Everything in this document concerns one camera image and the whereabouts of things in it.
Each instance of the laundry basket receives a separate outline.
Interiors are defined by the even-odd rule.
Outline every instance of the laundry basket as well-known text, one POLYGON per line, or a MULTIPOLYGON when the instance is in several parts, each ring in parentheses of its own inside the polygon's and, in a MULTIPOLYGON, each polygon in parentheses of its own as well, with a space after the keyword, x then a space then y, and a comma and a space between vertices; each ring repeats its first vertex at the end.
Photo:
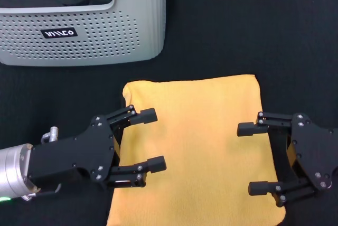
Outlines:
POLYGON ((165 0, 0 8, 0 62, 81 66, 148 60, 162 50, 165 0))

